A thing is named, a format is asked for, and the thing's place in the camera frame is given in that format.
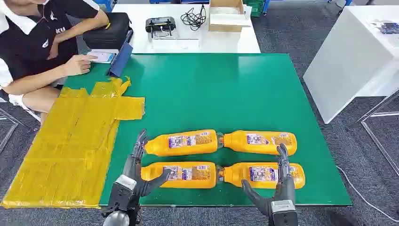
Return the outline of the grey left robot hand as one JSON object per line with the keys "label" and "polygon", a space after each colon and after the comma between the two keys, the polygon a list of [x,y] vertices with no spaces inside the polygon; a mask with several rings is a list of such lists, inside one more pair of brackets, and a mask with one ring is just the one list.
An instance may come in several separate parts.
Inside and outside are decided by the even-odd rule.
{"label": "grey left robot hand", "polygon": [[150,181],[143,180],[141,177],[141,160],[145,152],[145,145],[148,142],[147,131],[142,129],[136,139],[132,153],[128,156],[122,174],[135,180],[136,185],[133,189],[135,196],[144,197],[151,193],[152,190],[163,185],[171,173],[170,169],[166,169],[162,174]]}

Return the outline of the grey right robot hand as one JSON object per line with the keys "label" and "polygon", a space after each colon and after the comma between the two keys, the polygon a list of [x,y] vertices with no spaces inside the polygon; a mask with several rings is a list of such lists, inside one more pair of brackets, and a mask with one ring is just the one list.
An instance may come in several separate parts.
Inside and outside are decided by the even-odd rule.
{"label": "grey right robot hand", "polygon": [[280,213],[296,213],[295,210],[295,185],[290,174],[287,148],[284,144],[277,146],[278,159],[278,182],[275,193],[271,198],[261,197],[251,187],[247,180],[242,180],[242,189],[250,201],[269,217]]}

